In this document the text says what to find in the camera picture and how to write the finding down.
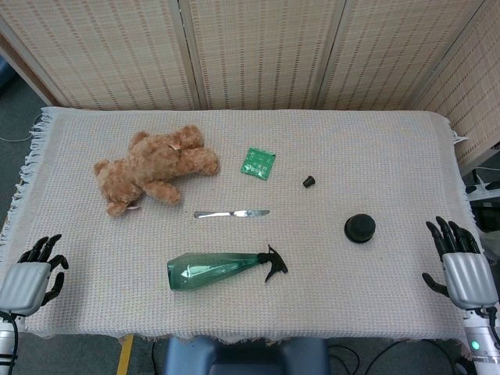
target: green packet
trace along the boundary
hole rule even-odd
[[[241,172],[267,181],[276,156],[272,152],[249,148]]]

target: black rubber stopper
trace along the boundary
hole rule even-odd
[[[309,176],[305,179],[304,182],[302,182],[302,185],[304,185],[306,188],[309,186],[313,186],[316,183],[316,180],[314,180],[313,176]]]
[[[357,244],[367,242],[375,233],[375,220],[365,213],[354,215],[345,222],[344,233]]]

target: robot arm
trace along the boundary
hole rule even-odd
[[[54,286],[46,291],[51,272],[61,265],[68,269],[62,255],[48,260],[55,243],[61,238],[43,237],[12,265],[0,288],[0,375],[11,374],[16,361],[19,332],[25,332],[24,319],[59,295],[64,273],[55,277]]]
[[[430,289],[465,310],[463,325],[477,373],[500,375],[500,328],[495,328],[498,293],[488,261],[468,230],[439,216],[436,220],[441,231],[430,222],[427,227],[443,263],[446,285],[428,273],[422,273],[422,278]]]

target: spray nozzle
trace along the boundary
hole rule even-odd
[[[259,254],[257,254],[259,263],[262,264],[271,262],[271,271],[267,274],[266,281],[264,282],[267,282],[276,272],[288,272],[287,266],[284,264],[283,259],[280,257],[277,251],[271,248],[271,245],[267,246],[269,246],[269,252],[260,252]]]

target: teddy bear ear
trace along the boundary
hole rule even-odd
[[[96,162],[96,164],[94,164],[94,174],[96,176],[98,176],[99,173],[101,172],[101,169],[104,168],[105,166],[107,166],[108,163],[109,163],[108,159],[104,159],[104,160],[101,160],[100,162]]]
[[[110,216],[119,216],[125,212],[127,204],[123,202],[110,202],[106,211]]]

